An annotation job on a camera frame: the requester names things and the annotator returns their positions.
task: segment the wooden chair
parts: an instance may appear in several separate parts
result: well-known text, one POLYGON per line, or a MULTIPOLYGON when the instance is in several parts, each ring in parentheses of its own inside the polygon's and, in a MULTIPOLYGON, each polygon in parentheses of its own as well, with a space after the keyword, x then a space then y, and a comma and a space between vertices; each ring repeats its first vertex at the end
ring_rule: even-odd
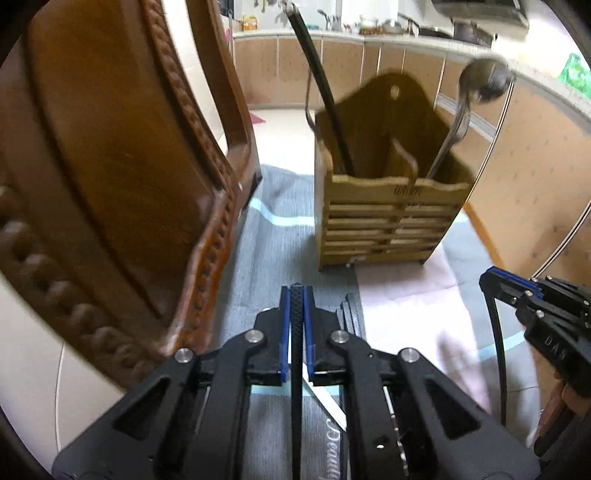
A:
POLYGON ((189 15, 226 156, 160 0, 50 0, 0 69, 0 270, 123 387, 181 346, 207 349, 235 226, 260 180, 217 3, 190 1, 189 15))

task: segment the gray rug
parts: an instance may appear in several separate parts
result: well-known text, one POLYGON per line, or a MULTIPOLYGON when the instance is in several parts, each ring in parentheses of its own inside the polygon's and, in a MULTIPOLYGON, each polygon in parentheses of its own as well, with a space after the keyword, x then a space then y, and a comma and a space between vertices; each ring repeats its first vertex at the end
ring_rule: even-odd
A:
MULTIPOLYGON (((313 177, 263 166, 263 181, 245 209, 238 242, 220 288, 216 346, 248 330, 256 314, 278 306, 283 285, 314 287, 316 305, 335 311, 351 293, 361 306, 354 268, 317 269, 313 226, 313 177)), ((479 276, 490 258, 471 224, 457 221, 443 239, 448 262, 472 318, 480 361, 489 388, 493 414, 498 416, 499 389, 490 321, 479 276)), ((512 309, 500 306, 504 336, 509 339, 509 430, 524 440, 537 422, 539 403, 535 368, 512 309)), ((358 308, 363 325, 362 308, 358 308)), ((338 390, 330 387, 338 399, 338 390)), ((290 386, 254 387, 248 417, 243 479, 277 480, 291 476, 290 386)), ((304 388, 302 478, 340 478, 339 452, 343 432, 304 388)))

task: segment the white wall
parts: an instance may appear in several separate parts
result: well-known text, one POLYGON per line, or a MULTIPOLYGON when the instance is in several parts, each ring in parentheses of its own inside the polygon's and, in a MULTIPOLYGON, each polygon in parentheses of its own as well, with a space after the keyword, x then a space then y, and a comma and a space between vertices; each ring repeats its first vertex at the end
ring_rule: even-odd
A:
POLYGON ((163 7, 174 47, 189 80, 191 90, 213 136, 219 141, 223 136, 222 121, 207 85, 201 62, 199 62, 187 5, 184 0, 164 0, 163 7))
MULTIPOLYGON (((290 23, 287 16, 283 13, 283 10, 278 6, 277 2, 273 6, 267 5, 265 13, 262 10, 263 0, 258 0, 258 7, 254 6, 254 0, 242 0, 242 10, 239 11, 236 8, 236 14, 234 17, 240 20, 243 15, 250 17, 254 15, 258 20, 259 30, 267 30, 270 28, 289 28, 290 23)), ((295 4, 300 9, 300 14, 306 24, 318 25, 321 30, 324 30, 326 21, 324 17, 320 15, 317 10, 320 8, 324 10, 327 15, 334 15, 336 8, 335 0, 301 0, 296 1, 295 4)))
POLYGON ((342 22, 353 26, 360 15, 375 17, 380 22, 396 19, 399 2, 405 0, 343 0, 342 22))
MULTIPOLYGON (((552 77, 557 77, 572 52, 579 49, 552 10, 541 0, 522 0, 530 29, 503 25, 497 22, 478 22, 484 30, 498 33, 492 51, 506 58, 519 60, 552 77)), ((453 33, 447 17, 440 15, 431 0, 427 0, 426 25, 444 28, 453 33)))

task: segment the kitchen cabinet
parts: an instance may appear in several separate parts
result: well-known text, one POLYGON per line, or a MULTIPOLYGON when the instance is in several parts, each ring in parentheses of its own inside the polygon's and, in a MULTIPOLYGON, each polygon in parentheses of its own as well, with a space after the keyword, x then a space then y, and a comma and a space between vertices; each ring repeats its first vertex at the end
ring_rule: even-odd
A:
POLYGON ((276 105, 277 38, 253 37, 235 41, 235 66, 248 105, 276 105))
POLYGON ((324 39, 322 66, 335 102, 359 88, 363 43, 324 39))
POLYGON ((419 53, 407 49, 404 54, 402 72, 411 75, 423 90, 430 102, 435 104, 443 58, 429 54, 419 53))
POLYGON ((591 198, 589 151, 589 132, 518 79, 470 197, 505 268, 529 277, 575 224, 591 198))

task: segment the wooden utensil holder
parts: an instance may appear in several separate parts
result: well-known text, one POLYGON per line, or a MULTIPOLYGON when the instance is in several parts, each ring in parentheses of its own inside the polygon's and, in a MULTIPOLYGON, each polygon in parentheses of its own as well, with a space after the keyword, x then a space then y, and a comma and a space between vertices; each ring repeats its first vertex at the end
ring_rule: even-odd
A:
POLYGON ((337 110, 357 176, 335 172, 342 171, 338 149, 326 113, 319 112, 314 157, 319 268, 426 261, 474 184, 470 170, 453 154, 434 180, 421 178, 449 126, 418 83, 404 74, 374 78, 337 110), (416 162, 393 148, 396 142, 416 162))

